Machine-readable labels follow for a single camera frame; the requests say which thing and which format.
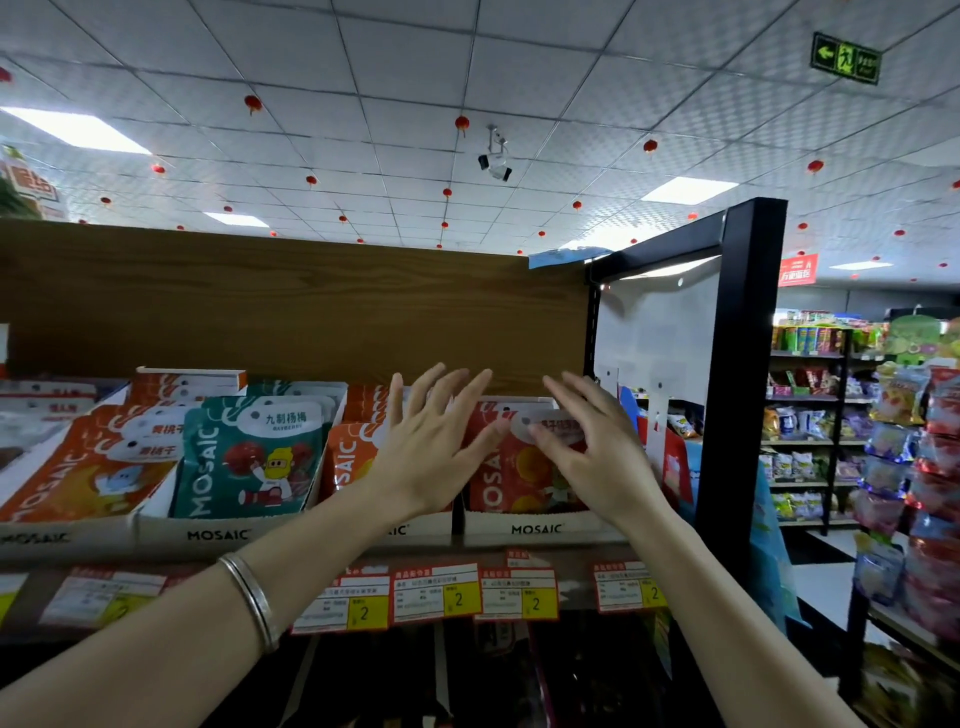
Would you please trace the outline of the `orange white carton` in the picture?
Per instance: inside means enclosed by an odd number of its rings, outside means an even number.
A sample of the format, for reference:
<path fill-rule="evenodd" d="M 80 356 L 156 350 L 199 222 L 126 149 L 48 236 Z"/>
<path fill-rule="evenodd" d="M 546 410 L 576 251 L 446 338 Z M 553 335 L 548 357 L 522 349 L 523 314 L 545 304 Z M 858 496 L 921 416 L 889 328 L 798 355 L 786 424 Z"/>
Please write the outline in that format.
<path fill-rule="evenodd" d="M 246 370 L 162 369 L 138 367 L 126 404 L 144 407 L 195 407 L 208 398 L 246 392 Z"/>

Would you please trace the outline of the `stack of teal snack packets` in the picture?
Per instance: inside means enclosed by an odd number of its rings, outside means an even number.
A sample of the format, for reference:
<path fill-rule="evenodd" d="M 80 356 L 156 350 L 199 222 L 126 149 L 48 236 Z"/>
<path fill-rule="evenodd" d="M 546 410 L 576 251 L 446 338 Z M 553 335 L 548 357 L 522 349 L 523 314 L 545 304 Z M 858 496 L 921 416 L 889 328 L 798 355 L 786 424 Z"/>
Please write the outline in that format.
<path fill-rule="evenodd" d="M 189 520 L 300 513 L 346 388 L 272 383 L 212 396 L 184 418 L 170 516 Z"/>

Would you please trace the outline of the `black metal shelf frame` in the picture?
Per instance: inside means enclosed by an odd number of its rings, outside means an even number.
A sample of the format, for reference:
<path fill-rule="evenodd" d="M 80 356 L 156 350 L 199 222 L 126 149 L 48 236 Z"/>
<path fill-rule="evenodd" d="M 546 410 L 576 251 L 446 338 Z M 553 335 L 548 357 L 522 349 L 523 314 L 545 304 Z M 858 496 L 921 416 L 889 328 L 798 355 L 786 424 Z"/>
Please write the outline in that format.
<path fill-rule="evenodd" d="M 585 265 L 594 335 L 604 285 L 666 265 L 720 256 L 718 297 L 694 528 L 746 584 L 773 313 L 788 202 L 753 198 Z"/>

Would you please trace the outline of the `dark packets on lower shelf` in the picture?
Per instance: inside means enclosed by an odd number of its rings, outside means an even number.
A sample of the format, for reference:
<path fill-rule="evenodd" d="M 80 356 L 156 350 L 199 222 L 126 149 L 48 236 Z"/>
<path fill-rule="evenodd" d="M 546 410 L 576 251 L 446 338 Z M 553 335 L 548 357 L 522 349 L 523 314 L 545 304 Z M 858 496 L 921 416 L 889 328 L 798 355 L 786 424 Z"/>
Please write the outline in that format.
<path fill-rule="evenodd" d="M 723 728 L 668 676 L 659 616 L 450 619 L 284 637 L 201 728 Z"/>

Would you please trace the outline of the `wooden shelf back panel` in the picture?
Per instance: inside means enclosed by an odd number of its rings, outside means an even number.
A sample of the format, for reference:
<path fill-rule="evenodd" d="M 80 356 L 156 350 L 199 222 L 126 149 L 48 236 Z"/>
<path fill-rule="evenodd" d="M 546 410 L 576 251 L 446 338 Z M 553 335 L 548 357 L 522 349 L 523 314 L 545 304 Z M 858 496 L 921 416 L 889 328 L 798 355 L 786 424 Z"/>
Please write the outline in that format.
<path fill-rule="evenodd" d="M 589 295 L 581 269 L 523 257 L 0 219 L 0 324 L 23 376 L 389 383 L 441 362 L 538 395 L 544 375 L 584 372 Z"/>

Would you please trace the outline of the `person's right forearm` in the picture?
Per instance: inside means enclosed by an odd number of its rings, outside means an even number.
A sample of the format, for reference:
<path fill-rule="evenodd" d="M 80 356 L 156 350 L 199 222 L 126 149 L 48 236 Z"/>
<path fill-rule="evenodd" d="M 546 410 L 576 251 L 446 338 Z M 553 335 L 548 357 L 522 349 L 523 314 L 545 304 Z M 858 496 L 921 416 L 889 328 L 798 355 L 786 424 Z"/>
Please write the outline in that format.
<path fill-rule="evenodd" d="M 613 515 L 664 589 L 726 728 L 867 728 L 663 499 Z"/>

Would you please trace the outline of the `blue sheet on shelf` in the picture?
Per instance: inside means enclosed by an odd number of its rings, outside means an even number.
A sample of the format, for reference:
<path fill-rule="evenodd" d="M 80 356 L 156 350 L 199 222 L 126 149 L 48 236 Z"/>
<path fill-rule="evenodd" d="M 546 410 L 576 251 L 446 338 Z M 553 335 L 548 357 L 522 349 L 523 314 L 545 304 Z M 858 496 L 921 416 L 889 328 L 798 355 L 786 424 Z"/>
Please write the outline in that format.
<path fill-rule="evenodd" d="M 614 251 L 611 249 L 596 246 L 548 249 L 529 255 L 529 270 L 573 263 L 590 264 L 592 261 L 606 258 L 612 253 Z"/>

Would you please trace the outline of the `orange snack packet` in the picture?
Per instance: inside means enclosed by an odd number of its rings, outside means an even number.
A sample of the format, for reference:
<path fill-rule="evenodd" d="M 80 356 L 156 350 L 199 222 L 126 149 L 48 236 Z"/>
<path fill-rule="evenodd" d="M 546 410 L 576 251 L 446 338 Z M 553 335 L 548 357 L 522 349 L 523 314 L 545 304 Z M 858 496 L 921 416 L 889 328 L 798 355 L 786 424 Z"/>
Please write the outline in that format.
<path fill-rule="evenodd" d="M 321 500 L 369 473 L 389 433 L 389 392 L 386 385 L 348 386 L 342 417 L 331 427 L 323 453 Z"/>

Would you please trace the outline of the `green exit sign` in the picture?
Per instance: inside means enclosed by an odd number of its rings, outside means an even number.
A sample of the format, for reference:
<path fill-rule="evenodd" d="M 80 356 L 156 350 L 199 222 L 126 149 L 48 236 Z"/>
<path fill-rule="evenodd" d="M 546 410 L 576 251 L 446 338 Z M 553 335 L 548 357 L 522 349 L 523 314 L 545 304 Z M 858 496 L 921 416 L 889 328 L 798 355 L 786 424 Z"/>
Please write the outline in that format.
<path fill-rule="evenodd" d="M 817 30 L 812 34 L 808 64 L 814 70 L 876 87 L 882 52 Z"/>

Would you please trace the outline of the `person's left hand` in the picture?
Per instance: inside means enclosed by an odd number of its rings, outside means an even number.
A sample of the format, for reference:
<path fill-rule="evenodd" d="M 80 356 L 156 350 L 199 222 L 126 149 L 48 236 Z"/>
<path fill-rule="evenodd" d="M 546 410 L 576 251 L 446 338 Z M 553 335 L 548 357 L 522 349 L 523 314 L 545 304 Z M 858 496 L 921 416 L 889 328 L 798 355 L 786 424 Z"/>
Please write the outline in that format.
<path fill-rule="evenodd" d="M 460 491 L 450 491 L 450 428 L 425 428 L 425 373 L 404 383 L 404 418 L 389 432 L 368 475 L 360 482 L 387 528 L 434 514 L 451 504 Z M 469 375 L 462 395 L 469 419 L 493 379 L 491 369 Z"/>

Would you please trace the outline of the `rows of red hanging lanterns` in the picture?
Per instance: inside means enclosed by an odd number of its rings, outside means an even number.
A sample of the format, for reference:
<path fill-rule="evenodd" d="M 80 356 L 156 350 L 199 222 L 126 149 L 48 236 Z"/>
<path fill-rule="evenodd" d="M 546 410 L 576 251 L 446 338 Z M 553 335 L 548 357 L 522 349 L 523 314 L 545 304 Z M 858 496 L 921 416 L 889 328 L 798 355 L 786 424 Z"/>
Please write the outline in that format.
<path fill-rule="evenodd" d="M 0 107 L 95 116 L 151 155 L 73 147 L 0 111 L 0 143 L 79 224 L 524 257 L 617 250 L 758 197 L 821 285 L 960 289 L 960 93 L 946 104 L 600 57 L 581 79 L 466 70 L 345 88 L 0 59 Z M 482 171 L 488 125 L 512 174 Z M 739 186 L 645 202 L 673 177 Z M 204 213 L 253 215 L 269 228 Z M 891 262 L 850 273 L 831 265 Z"/>

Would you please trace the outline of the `red snack packet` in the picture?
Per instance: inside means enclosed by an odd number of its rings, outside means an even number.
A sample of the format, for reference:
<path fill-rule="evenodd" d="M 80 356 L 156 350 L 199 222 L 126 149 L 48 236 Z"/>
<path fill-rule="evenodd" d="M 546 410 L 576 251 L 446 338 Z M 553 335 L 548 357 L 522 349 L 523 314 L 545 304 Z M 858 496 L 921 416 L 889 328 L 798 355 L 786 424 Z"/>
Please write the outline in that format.
<path fill-rule="evenodd" d="M 481 400 L 473 409 L 464 443 L 496 421 L 510 425 L 509 433 L 470 477 L 465 509 L 487 514 L 554 514 L 587 509 L 569 480 L 537 446 L 533 424 L 552 432 L 577 453 L 586 451 L 580 423 L 569 412 L 546 400 Z"/>

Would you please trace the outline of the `hanging promotional sign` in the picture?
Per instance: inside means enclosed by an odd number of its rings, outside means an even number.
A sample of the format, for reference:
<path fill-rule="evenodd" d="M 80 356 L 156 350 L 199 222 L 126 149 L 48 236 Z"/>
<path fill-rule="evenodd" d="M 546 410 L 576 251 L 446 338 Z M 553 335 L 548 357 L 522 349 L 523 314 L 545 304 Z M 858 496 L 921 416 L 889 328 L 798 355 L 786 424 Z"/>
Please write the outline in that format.
<path fill-rule="evenodd" d="M 0 144 L 0 217 L 69 222 L 65 199 L 14 147 Z"/>

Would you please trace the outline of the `blue snack bags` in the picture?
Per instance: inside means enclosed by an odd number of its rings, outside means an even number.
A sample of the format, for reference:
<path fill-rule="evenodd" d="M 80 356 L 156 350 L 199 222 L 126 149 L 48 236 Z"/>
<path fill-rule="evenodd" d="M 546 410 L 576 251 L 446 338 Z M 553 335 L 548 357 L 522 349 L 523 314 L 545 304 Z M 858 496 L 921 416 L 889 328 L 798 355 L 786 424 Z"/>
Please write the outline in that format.
<path fill-rule="evenodd" d="M 792 624 L 808 627 L 799 607 L 793 565 L 772 497 L 769 479 L 757 463 L 750 524 L 750 564 L 746 590 L 784 635 Z"/>

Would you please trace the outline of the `white shelf side board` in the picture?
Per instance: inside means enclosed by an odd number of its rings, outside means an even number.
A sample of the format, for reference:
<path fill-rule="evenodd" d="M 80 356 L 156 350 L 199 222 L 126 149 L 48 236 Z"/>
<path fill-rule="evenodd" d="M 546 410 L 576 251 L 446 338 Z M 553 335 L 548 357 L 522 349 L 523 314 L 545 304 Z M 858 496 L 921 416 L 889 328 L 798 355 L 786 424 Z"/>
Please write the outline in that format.
<path fill-rule="evenodd" d="M 663 484 L 680 485 L 680 455 L 667 454 L 670 403 L 705 406 L 714 349 L 720 255 L 665 265 L 605 284 L 594 375 L 612 394 L 647 395 L 645 449 Z"/>

